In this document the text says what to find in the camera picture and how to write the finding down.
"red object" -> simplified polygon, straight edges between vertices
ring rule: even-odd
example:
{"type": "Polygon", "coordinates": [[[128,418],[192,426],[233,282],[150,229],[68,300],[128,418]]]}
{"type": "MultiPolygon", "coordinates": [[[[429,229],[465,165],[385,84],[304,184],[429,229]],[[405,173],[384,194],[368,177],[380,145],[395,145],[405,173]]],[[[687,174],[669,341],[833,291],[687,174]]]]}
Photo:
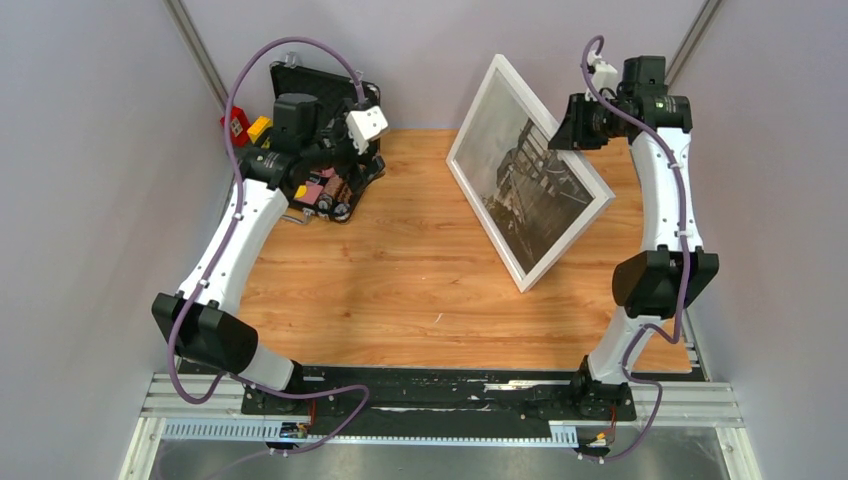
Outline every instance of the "red object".
{"type": "MultiPolygon", "coordinates": [[[[221,117],[221,126],[224,126],[224,117],[221,117]]],[[[247,134],[247,129],[250,128],[250,122],[247,121],[247,115],[244,110],[233,107],[233,115],[230,120],[230,137],[233,139],[233,146],[243,147],[250,141],[250,136],[247,134]]]]}

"open case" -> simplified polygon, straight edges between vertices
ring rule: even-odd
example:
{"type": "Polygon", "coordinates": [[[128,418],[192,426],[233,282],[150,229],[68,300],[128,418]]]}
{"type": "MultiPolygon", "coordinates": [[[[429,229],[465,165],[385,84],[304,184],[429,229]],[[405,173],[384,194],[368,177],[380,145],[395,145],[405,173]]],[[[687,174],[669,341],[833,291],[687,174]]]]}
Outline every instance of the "open case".
{"type": "MultiPolygon", "coordinates": [[[[326,126],[333,121],[345,102],[356,98],[349,77],[335,75],[296,65],[296,62],[274,62],[270,66],[274,98],[284,93],[306,93],[318,98],[324,106],[318,113],[318,124],[326,126]]],[[[380,89],[370,82],[362,82],[365,96],[372,105],[380,105],[380,89]]],[[[289,200],[289,208],[303,212],[303,220],[286,216],[296,223],[308,223],[318,216],[337,223],[350,221],[353,211],[366,187],[382,176],[385,162],[380,156],[379,140],[372,142],[365,161],[358,168],[338,173],[330,168],[312,172],[305,185],[300,186],[289,200]]]]}

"white wall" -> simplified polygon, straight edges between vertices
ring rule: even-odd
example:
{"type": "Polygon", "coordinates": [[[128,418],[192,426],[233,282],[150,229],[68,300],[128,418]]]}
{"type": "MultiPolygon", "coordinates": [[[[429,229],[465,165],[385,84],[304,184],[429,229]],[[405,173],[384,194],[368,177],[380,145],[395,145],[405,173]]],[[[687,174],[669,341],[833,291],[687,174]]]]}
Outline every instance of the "white wall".
{"type": "Polygon", "coordinates": [[[727,0],[675,92],[721,269],[694,308],[767,480],[846,478],[848,5],[727,0]]]}
{"type": "MultiPolygon", "coordinates": [[[[486,68],[506,55],[556,117],[585,90],[578,65],[603,33],[608,59],[671,58],[703,0],[183,0],[229,88],[276,38],[306,35],[339,50],[383,91],[393,128],[458,128],[486,68]]],[[[245,81],[236,104],[251,118],[274,100],[268,64],[288,50],[307,66],[343,73],[312,47],[278,47],[245,81]]]]}
{"type": "Polygon", "coordinates": [[[115,478],[150,303],[220,212],[220,112],[159,1],[4,2],[0,71],[0,477],[115,478]]]}

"picture frame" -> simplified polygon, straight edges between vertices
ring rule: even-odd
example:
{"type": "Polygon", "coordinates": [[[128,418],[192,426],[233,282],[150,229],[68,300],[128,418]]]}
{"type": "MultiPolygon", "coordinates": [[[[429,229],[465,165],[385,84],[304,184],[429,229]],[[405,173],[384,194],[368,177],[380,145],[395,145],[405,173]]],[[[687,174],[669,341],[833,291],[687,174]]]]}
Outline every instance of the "picture frame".
{"type": "Polygon", "coordinates": [[[447,164],[520,292],[562,257],[615,198],[578,151],[551,151],[559,122],[495,55],[447,164]]]}

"gray wall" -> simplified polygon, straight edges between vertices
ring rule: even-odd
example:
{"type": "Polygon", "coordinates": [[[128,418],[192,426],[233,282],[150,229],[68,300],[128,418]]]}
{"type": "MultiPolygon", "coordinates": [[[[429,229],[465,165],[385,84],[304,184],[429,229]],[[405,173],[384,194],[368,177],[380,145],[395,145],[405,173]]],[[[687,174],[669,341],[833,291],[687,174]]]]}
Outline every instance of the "gray wall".
{"type": "Polygon", "coordinates": [[[161,2],[0,10],[0,477],[115,478],[150,302],[220,212],[220,112],[161,2]]]}
{"type": "MultiPolygon", "coordinates": [[[[227,86],[271,40],[308,35],[339,50],[385,95],[393,128],[458,128],[496,53],[506,55],[554,116],[585,90],[577,66],[593,35],[608,59],[671,58],[703,0],[183,0],[227,86]]],[[[251,118],[269,114],[273,93],[260,62],[237,99],[251,118]]],[[[312,47],[308,66],[342,73],[312,47]]]]}
{"type": "Polygon", "coordinates": [[[765,478],[846,478],[848,6],[727,0],[675,91],[721,271],[694,308],[765,478]]]}

